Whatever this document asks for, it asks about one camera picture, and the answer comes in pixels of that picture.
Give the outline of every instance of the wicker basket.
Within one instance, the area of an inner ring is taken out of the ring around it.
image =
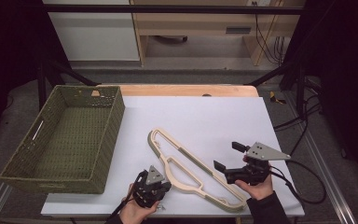
[[[0,179],[26,192],[103,193],[124,109],[120,87],[56,86]]]

